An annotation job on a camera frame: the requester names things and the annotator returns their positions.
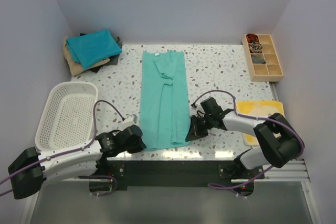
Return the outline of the mint green t shirt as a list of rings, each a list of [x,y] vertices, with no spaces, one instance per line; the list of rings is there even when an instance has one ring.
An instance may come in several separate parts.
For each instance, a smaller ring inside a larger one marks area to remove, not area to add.
[[[190,129],[184,54],[149,53],[142,57],[140,129],[148,151],[186,146]]]

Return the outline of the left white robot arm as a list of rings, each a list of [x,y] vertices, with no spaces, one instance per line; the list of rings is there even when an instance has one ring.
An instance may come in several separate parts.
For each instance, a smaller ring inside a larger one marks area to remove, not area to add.
[[[109,165],[104,162],[122,152],[130,154],[145,150],[142,131],[136,125],[94,136],[89,143],[56,151],[38,152],[25,149],[8,167],[8,180],[15,199],[27,198],[53,180],[76,176],[103,178]]]

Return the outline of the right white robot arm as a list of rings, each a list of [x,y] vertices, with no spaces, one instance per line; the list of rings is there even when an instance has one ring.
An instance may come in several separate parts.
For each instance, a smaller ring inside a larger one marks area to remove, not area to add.
[[[234,173],[239,178],[246,178],[253,169],[267,164],[281,168],[304,150],[303,140],[282,114],[264,118],[239,114],[233,109],[223,110],[212,97],[201,102],[200,109],[191,116],[185,140],[204,138],[211,129],[241,132],[257,139],[257,148],[241,153],[234,160]]]

